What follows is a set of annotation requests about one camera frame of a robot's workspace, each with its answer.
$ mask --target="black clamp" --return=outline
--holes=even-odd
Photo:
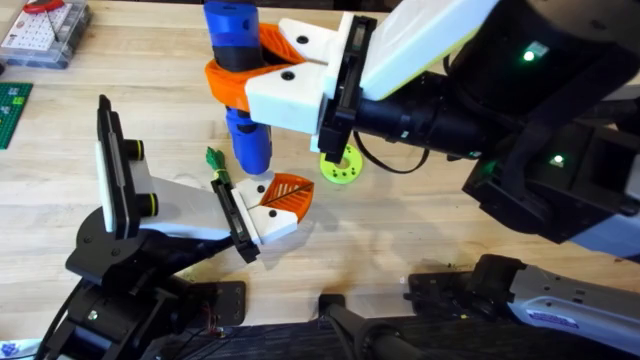
[[[251,234],[249,234],[247,225],[242,219],[240,209],[238,209],[238,205],[233,199],[231,184],[223,183],[220,179],[216,179],[211,182],[211,186],[213,187],[213,191],[218,195],[224,216],[229,223],[231,238],[236,246],[236,250],[238,250],[238,253],[247,264],[255,261],[258,254],[260,254],[260,249],[258,249],[258,246],[251,240]]]
[[[138,235],[141,218],[158,215],[158,196],[136,193],[129,161],[144,160],[144,143],[124,139],[120,117],[111,110],[111,102],[104,95],[100,95],[98,108],[98,140],[116,240],[134,238]]]
[[[354,16],[351,30],[342,56],[336,91],[320,122],[318,148],[326,154],[326,160],[340,163],[351,135],[356,112],[360,107],[362,89],[360,77],[369,50],[369,41],[377,20],[365,16]]]

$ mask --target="screw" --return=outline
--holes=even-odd
[[[296,75],[294,73],[292,73],[291,71],[285,71],[282,73],[282,75],[280,75],[284,80],[293,80],[293,78],[296,77]]]

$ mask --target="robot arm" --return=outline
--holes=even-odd
[[[409,277],[416,314],[442,308],[502,317],[583,336],[640,355],[640,294],[573,280],[499,255],[472,272]]]
[[[352,131],[478,160],[463,191],[500,223],[634,260],[640,138],[574,121],[638,73],[632,15],[633,2],[405,0],[377,27],[283,19],[307,61],[244,95],[254,121],[309,134],[334,163]],[[467,40],[448,76],[424,71]]]

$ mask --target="small green object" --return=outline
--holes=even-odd
[[[9,147],[33,84],[0,83],[0,149]]]
[[[536,54],[534,54],[533,51],[527,51],[524,53],[522,58],[524,59],[524,61],[533,61],[533,59],[536,58]]]
[[[320,157],[320,171],[327,180],[345,185],[354,181],[362,171],[362,155],[351,145],[347,145],[342,154],[342,159],[348,164],[344,169],[340,169],[336,164],[325,160],[326,154]]]
[[[222,151],[207,147],[207,164],[209,164],[214,171],[214,179],[220,179],[223,184],[231,184]]]

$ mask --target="green led light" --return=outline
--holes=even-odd
[[[536,54],[534,54],[533,51],[527,51],[526,53],[524,53],[522,58],[524,59],[524,61],[533,61],[533,59],[536,58]]]

